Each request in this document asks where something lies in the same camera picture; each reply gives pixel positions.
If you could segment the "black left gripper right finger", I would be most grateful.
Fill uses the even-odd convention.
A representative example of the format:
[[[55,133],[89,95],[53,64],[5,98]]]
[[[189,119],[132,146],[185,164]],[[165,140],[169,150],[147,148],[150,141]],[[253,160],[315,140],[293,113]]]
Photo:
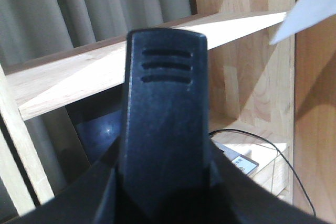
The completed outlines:
[[[280,200],[241,172],[232,160],[244,155],[233,156],[215,141],[209,142],[209,151],[208,223],[324,223]]]

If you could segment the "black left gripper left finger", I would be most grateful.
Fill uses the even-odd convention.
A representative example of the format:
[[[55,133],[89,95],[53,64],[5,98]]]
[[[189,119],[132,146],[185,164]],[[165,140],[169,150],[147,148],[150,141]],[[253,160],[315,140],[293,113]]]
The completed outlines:
[[[8,223],[116,223],[119,146],[105,154],[54,199]]]

